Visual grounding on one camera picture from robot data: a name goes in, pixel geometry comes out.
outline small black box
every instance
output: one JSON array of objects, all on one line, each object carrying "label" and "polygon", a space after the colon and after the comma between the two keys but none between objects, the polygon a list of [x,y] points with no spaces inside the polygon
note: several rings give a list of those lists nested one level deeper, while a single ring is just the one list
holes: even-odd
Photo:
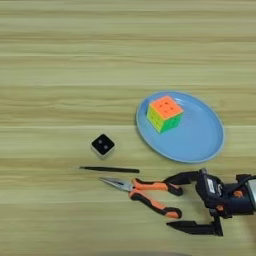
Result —
[{"label": "small black box", "polygon": [[114,150],[115,143],[108,136],[102,134],[92,142],[91,147],[101,159],[105,159]]}]

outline wood grain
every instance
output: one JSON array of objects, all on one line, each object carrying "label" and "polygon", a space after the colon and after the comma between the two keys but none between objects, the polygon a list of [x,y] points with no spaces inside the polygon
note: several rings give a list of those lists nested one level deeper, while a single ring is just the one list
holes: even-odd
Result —
[{"label": "wood grain", "polygon": [[[254,216],[223,220],[223,238],[185,235],[77,169],[136,167],[145,180],[255,173],[255,23],[249,0],[1,0],[0,255],[255,255]],[[139,103],[169,89],[223,120],[215,159],[172,162],[141,140]],[[99,162],[89,143],[103,132],[117,148]],[[193,186],[181,198],[150,194],[184,220],[210,221]]]}]

